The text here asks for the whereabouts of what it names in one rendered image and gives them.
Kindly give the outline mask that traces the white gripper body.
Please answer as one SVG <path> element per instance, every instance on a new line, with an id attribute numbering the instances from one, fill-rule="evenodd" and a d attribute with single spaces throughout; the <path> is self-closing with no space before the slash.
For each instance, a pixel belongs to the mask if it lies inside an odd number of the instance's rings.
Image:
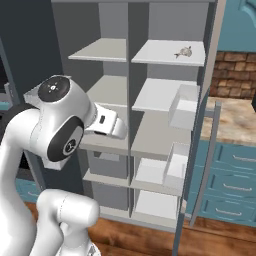
<path id="1" fill-rule="evenodd" d="M 111 130 L 111 136 L 116 139 L 124 140 L 127 136 L 127 126 L 125 122 L 114 113 L 114 121 Z"/>

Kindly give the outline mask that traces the grey fridge shelf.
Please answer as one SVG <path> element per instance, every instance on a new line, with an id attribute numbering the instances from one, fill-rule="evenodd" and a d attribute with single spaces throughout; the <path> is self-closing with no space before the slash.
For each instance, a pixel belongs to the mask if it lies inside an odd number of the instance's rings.
<path id="1" fill-rule="evenodd" d="M 168 125 L 167 113 L 146 111 L 131 147 L 131 155 L 166 160 L 173 143 L 190 144 L 191 131 Z"/>
<path id="2" fill-rule="evenodd" d="M 125 62 L 126 40 L 100 38 L 69 56 L 70 60 Z"/>
<path id="3" fill-rule="evenodd" d="M 103 75 L 88 91 L 94 102 L 109 106 L 127 105 L 127 79 L 123 76 Z"/>
<path id="4" fill-rule="evenodd" d="M 120 140 L 96 134 L 85 135 L 81 140 L 80 148 L 91 151 L 127 155 L 128 139 Z"/>

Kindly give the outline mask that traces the grey fridge drawer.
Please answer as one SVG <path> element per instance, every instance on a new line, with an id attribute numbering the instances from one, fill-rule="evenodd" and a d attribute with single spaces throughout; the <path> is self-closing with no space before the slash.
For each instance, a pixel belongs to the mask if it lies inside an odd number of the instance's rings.
<path id="1" fill-rule="evenodd" d="M 104 207 L 120 210 L 128 209 L 128 189 L 126 187 L 92 183 L 94 199 Z"/>
<path id="2" fill-rule="evenodd" d="M 90 171 L 93 174 L 126 179 L 127 157 L 106 152 L 87 151 Z"/>

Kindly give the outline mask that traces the white fridge shelf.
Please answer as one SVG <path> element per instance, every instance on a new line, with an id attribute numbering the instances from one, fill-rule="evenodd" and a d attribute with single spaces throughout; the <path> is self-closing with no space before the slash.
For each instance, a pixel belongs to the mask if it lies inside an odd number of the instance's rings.
<path id="1" fill-rule="evenodd" d="M 188 90 L 198 89 L 195 81 L 147 78 L 132 109 L 137 111 L 154 110 L 168 112 L 181 86 Z"/>
<path id="2" fill-rule="evenodd" d="M 191 47 L 192 55 L 176 57 L 184 47 Z M 132 62 L 200 67 L 205 63 L 205 48 L 202 41 L 147 40 Z"/>

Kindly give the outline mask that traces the white fridge drawer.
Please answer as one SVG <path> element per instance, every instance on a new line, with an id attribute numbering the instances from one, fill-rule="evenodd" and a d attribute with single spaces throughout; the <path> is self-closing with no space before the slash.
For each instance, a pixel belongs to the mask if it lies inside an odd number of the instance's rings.
<path id="1" fill-rule="evenodd" d="M 136 180 L 161 184 L 163 182 L 165 161 L 142 158 L 136 174 Z"/>
<path id="2" fill-rule="evenodd" d="M 155 217 L 175 219 L 177 215 L 177 197 L 141 190 L 135 211 Z"/>

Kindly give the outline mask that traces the grey frozen fish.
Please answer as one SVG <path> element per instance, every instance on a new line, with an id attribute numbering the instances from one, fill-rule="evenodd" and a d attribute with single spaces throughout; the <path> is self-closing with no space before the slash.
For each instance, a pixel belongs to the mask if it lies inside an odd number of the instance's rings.
<path id="1" fill-rule="evenodd" d="M 176 57 L 179 57 L 179 56 L 190 57 L 191 55 L 192 55 L 191 47 L 184 47 L 178 53 L 175 53 Z"/>

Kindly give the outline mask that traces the grey fridge freezer cabinet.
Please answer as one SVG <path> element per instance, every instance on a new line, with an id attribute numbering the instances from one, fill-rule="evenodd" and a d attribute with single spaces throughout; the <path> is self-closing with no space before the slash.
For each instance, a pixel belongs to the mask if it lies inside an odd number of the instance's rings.
<path id="1" fill-rule="evenodd" d="M 182 191 L 161 184 L 136 180 L 142 158 L 131 155 L 131 147 L 146 111 L 133 110 L 136 98 L 147 78 L 197 82 L 203 66 L 133 63 L 132 59 L 147 40 L 202 41 L 209 4 L 214 0 L 54 0 L 54 18 L 63 67 L 66 73 L 88 91 L 103 75 L 127 79 L 127 105 L 101 105 L 114 110 L 128 127 L 126 179 L 93 174 L 87 151 L 81 149 L 81 159 L 88 169 L 84 177 L 85 192 L 93 196 L 92 183 L 126 187 L 128 209 L 101 206 L 105 218 L 174 231 L 179 214 Z M 100 38 L 126 40 L 125 62 L 70 60 L 69 56 Z M 141 190 L 177 197 L 175 219 L 155 217 L 135 211 Z"/>

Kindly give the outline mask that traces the white door bin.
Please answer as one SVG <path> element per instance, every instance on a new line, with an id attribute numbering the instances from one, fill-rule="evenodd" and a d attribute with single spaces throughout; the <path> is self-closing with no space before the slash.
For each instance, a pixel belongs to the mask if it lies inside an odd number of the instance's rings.
<path id="1" fill-rule="evenodd" d="M 193 130 L 199 97 L 199 86 L 181 84 L 169 108 L 171 127 Z"/>
<path id="2" fill-rule="evenodd" d="M 163 185 L 182 191 L 189 156 L 189 144 L 174 143 L 168 156 Z"/>

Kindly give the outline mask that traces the blue base cabinet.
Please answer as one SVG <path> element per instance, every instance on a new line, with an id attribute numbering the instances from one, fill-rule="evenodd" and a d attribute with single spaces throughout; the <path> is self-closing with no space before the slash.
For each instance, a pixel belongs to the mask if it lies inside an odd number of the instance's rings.
<path id="1" fill-rule="evenodd" d="M 36 203 L 40 190 L 36 183 L 30 180 L 16 179 L 16 190 L 24 202 Z"/>

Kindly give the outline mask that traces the grey door with bins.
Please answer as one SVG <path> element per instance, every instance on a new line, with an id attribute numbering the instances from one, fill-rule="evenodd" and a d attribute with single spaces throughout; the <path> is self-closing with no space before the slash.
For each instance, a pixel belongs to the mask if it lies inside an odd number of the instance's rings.
<path id="1" fill-rule="evenodd" d="M 201 129 L 204 120 L 206 102 L 211 85 L 212 74 L 215 66 L 215 58 L 218 48 L 218 41 L 221 31 L 222 20 L 225 11 L 226 0 L 214 0 L 209 4 L 207 20 L 205 25 L 205 32 L 203 43 L 205 46 L 206 59 L 203 68 L 199 69 L 197 82 L 200 85 L 198 106 L 196 110 L 196 117 L 194 121 L 193 131 L 191 132 L 191 146 L 189 151 L 188 164 L 184 180 L 182 196 L 179 201 L 179 214 L 176 225 L 176 232 L 173 241 L 172 255 L 178 256 L 178 248 L 182 234 L 183 223 L 185 220 L 186 204 L 188 200 L 188 193 L 190 190 L 191 177 L 193 175 L 193 168 L 197 155 L 198 144 L 200 141 Z"/>

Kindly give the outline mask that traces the blue drawer front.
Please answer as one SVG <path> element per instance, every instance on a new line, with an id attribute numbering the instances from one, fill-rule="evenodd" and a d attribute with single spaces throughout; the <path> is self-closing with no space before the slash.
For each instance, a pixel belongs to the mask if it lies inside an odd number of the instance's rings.
<path id="1" fill-rule="evenodd" d="M 242 212 L 242 216 L 221 214 L 216 212 L 215 208 L 229 212 Z M 256 203 L 205 195 L 202 200 L 199 215 L 219 221 L 256 227 Z"/>
<path id="2" fill-rule="evenodd" d="M 212 165 L 215 167 L 256 170 L 256 163 L 235 160 L 232 155 L 256 159 L 256 147 L 217 143 Z"/>
<path id="3" fill-rule="evenodd" d="M 226 189 L 223 183 L 243 188 L 252 188 L 251 192 Z M 237 200 L 256 202 L 256 175 L 234 171 L 212 169 L 208 178 L 208 194 L 221 197 L 231 197 Z"/>

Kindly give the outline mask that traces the dark grey door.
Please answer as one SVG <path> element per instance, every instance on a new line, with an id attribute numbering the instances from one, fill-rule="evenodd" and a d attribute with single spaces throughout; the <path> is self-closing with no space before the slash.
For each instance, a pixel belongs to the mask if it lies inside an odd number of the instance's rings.
<path id="1" fill-rule="evenodd" d="M 54 74 L 63 74 L 51 0 L 0 0 L 0 55 L 14 104 L 23 94 Z M 61 171 L 45 169 L 42 160 L 25 151 L 39 190 L 62 189 L 83 194 L 75 152 Z"/>

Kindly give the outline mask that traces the blue wall cupboard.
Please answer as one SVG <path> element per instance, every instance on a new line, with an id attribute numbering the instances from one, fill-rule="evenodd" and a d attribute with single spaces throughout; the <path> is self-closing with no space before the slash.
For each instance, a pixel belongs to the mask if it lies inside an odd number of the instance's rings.
<path id="1" fill-rule="evenodd" d="M 256 52 L 256 0 L 227 0 L 219 51 Z"/>

